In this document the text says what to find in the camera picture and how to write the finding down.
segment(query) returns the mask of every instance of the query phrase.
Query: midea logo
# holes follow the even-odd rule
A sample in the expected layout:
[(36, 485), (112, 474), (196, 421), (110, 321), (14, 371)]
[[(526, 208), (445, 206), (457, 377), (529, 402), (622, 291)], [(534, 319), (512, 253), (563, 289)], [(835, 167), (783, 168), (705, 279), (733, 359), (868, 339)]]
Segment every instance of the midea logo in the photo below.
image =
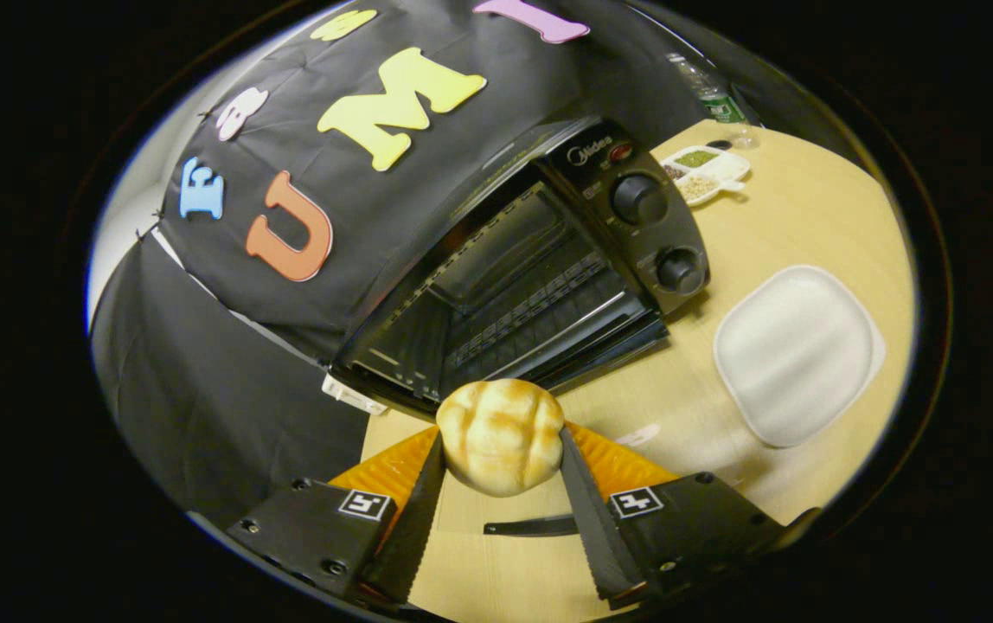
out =
[(574, 166), (581, 166), (586, 162), (588, 162), (588, 158), (590, 158), (592, 154), (595, 154), (596, 152), (603, 150), (604, 147), (607, 147), (608, 145), (611, 144), (612, 144), (612, 137), (604, 137), (601, 138), (599, 141), (592, 143), (591, 145), (588, 145), (587, 147), (569, 147), (569, 151), (567, 152), (567, 159), (569, 161), (569, 164)]

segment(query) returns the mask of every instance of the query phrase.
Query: white divided dish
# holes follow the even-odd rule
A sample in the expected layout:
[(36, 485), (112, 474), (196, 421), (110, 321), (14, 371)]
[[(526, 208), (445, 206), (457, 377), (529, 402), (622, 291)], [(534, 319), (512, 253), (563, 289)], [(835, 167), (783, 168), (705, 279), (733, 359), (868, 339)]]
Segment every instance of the white divided dish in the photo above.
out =
[(723, 318), (715, 367), (746, 424), (770, 446), (804, 443), (839, 418), (881, 369), (885, 343), (831, 273), (776, 273)]
[[(694, 152), (706, 152), (714, 154), (715, 157), (701, 166), (687, 166), (677, 162), (678, 158), (686, 157)], [(685, 147), (685, 149), (663, 159), (659, 164), (667, 172), (669, 169), (674, 169), (685, 174), (679, 180), (674, 178), (674, 185), (677, 186), (690, 207), (710, 200), (721, 190), (742, 190), (746, 185), (739, 180), (750, 170), (749, 159), (706, 145)]]

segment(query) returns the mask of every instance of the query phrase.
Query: yellow letter m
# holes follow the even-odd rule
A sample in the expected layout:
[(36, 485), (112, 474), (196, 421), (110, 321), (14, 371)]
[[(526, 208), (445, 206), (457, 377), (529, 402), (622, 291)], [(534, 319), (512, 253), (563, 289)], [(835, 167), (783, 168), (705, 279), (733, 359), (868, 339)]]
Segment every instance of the yellow letter m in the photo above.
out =
[(419, 48), (407, 48), (389, 56), (378, 67), (382, 95), (347, 95), (328, 107), (316, 129), (338, 130), (353, 138), (374, 155), (375, 170), (388, 170), (408, 151), (413, 141), (405, 133), (389, 134), (378, 125), (424, 130), (429, 126), (424, 107), (416, 94), (431, 102), (431, 111), (454, 110), (485, 86), (480, 75), (462, 75), (425, 59)]

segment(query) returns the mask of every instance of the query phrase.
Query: green herbs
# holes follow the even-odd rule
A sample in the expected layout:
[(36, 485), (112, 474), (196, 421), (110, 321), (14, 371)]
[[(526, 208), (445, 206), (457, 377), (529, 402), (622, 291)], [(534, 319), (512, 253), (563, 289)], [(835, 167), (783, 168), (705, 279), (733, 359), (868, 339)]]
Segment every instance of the green herbs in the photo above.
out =
[(710, 161), (710, 159), (718, 157), (718, 155), (719, 154), (714, 154), (703, 150), (697, 150), (682, 155), (682, 157), (675, 159), (674, 162), (682, 166), (688, 166), (690, 169), (695, 169), (695, 167), (705, 164), (707, 161)]

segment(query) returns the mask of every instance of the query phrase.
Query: plastic water bottle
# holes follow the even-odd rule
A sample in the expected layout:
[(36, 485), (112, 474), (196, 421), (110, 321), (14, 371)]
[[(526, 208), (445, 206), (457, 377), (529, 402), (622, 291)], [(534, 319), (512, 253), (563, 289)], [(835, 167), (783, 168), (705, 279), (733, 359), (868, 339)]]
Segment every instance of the plastic water bottle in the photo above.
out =
[(718, 81), (711, 78), (707, 72), (700, 67), (694, 66), (685, 59), (685, 56), (666, 55), (666, 59), (677, 67), (677, 72), (694, 92), (697, 99), (701, 100), (703, 106), (711, 113), (715, 121), (721, 123), (734, 124), (735, 134), (731, 135), (731, 143), (737, 147), (754, 147), (758, 145), (758, 139), (754, 137), (750, 122), (746, 121), (746, 115), (742, 114), (739, 104), (731, 98), (731, 94)]

